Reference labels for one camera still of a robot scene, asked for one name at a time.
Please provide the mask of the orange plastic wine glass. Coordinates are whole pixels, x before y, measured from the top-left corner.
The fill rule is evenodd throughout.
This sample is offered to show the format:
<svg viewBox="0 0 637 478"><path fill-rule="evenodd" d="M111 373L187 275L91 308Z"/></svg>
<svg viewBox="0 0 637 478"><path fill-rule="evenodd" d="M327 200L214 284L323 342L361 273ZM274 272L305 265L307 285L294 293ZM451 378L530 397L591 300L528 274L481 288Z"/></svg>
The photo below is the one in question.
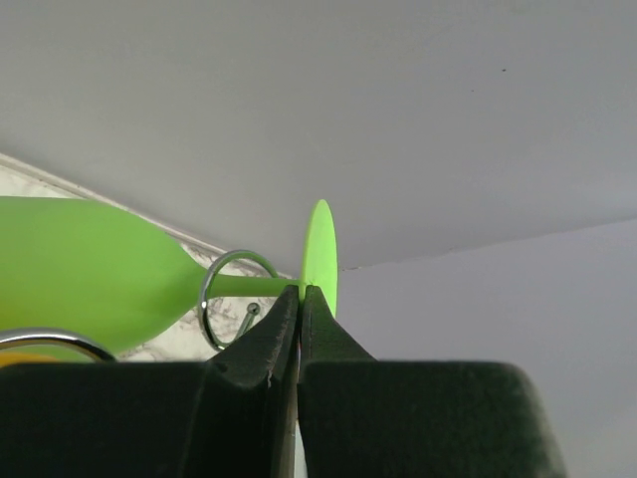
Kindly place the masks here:
<svg viewBox="0 0 637 478"><path fill-rule="evenodd" d="M36 354L25 354L25 353L11 353L11 352L1 352L0 353L0 366L10 366L18 363L52 363L59 362L57 358L52 358L49 356L42 356Z"/></svg>

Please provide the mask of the green plastic wine glass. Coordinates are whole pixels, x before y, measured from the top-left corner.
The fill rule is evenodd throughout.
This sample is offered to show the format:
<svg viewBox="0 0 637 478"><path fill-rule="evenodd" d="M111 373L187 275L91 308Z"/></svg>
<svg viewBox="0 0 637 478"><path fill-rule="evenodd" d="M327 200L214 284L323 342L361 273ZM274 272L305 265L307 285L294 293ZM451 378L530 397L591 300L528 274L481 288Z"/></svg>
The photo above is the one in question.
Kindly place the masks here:
<svg viewBox="0 0 637 478"><path fill-rule="evenodd" d="M121 353L196 311L210 266L199 265L157 226L114 206L85 199L1 200L1 332L60 328ZM221 273L270 275L251 259L234 260ZM315 286L330 308L336 306L337 245L325 201L312 211L299 277L285 279L281 293L291 288L304 299Z"/></svg>

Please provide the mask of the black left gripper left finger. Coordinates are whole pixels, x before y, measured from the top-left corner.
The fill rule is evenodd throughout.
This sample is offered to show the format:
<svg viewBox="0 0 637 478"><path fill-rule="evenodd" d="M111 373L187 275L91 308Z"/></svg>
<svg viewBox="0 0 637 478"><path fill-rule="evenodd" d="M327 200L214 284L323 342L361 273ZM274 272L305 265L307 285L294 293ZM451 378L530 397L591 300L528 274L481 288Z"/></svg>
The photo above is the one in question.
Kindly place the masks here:
<svg viewBox="0 0 637 478"><path fill-rule="evenodd" d="M290 477L299 292L206 361L1 371L5 477Z"/></svg>

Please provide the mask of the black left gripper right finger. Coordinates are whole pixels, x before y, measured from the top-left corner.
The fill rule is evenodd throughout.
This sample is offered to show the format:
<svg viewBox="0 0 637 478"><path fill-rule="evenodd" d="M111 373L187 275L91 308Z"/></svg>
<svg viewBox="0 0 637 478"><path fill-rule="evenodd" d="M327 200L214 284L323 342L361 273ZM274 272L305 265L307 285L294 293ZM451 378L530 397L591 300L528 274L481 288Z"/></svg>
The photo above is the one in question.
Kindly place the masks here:
<svg viewBox="0 0 637 478"><path fill-rule="evenodd" d="M312 477L563 477L539 394L519 367L379 360L306 289L300 428Z"/></svg>

